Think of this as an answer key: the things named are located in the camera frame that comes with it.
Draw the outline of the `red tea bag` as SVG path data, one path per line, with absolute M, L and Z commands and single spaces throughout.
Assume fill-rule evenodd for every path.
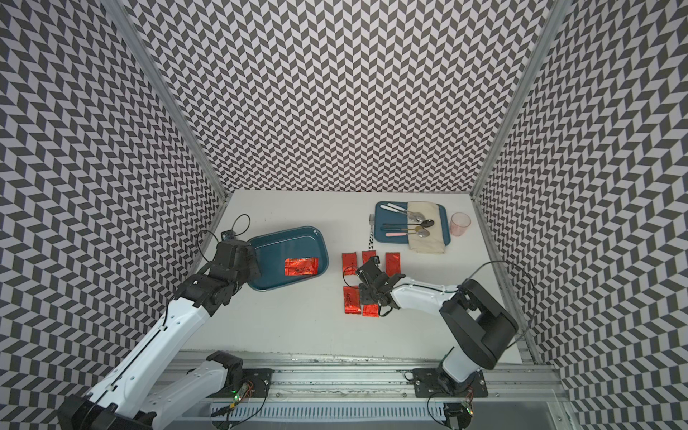
M 288 277 L 315 276 L 319 273 L 317 257 L 290 258 L 284 263 L 284 274 Z
M 344 276 L 355 275 L 358 270 L 358 254 L 356 252 L 342 254 L 341 263 Z
M 359 289 L 345 286 L 343 288 L 344 312 L 347 315 L 361 315 L 362 306 Z
M 380 306 L 378 304 L 366 304 L 362 306 L 361 315 L 364 317 L 380 317 Z
M 362 263 L 366 264 L 370 260 L 373 260 L 373 263 L 379 263 L 376 250 L 367 250 L 362 252 Z
M 401 254 L 400 253 L 386 253 L 385 254 L 385 271 L 389 277 L 396 274 L 401 274 Z

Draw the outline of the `teal storage box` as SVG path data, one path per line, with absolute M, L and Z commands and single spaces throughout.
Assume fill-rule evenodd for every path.
M 256 291 L 308 281 L 323 275 L 330 265 L 324 235 L 312 226 L 255 236 L 249 243 L 254 247 L 261 274 L 248 283 Z

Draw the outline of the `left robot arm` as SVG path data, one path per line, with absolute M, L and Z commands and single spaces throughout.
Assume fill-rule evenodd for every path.
M 242 358 L 216 351 L 166 388 L 153 385 L 181 348 L 240 288 L 260 276 L 254 247 L 237 239 L 218 243 L 214 258 L 186 279 L 159 322 L 102 381 L 57 410 L 63 429 L 163 429 L 217 392 L 248 390 Z

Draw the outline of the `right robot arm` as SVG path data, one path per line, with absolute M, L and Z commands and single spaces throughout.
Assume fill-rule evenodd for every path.
M 401 273 L 388 275 L 373 257 L 356 269 L 364 305 L 414 310 L 442 318 L 457 345 L 442 359 L 438 379 L 467 383 L 495 368 L 519 331 L 514 317 L 472 278 L 454 286 L 426 284 Z

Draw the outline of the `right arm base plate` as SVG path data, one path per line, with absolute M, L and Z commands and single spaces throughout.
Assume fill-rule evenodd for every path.
M 414 368 L 408 381 L 413 385 L 417 398 L 430 397 L 467 398 L 488 397 L 487 383 L 482 371 L 476 371 L 462 382 L 457 382 L 440 368 Z

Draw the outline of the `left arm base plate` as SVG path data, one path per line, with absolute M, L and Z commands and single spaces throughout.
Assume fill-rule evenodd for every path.
M 274 370 L 270 368 L 249 368 L 234 385 L 228 385 L 210 395 L 211 399 L 239 399 L 246 395 L 250 399 L 265 399 L 272 387 Z

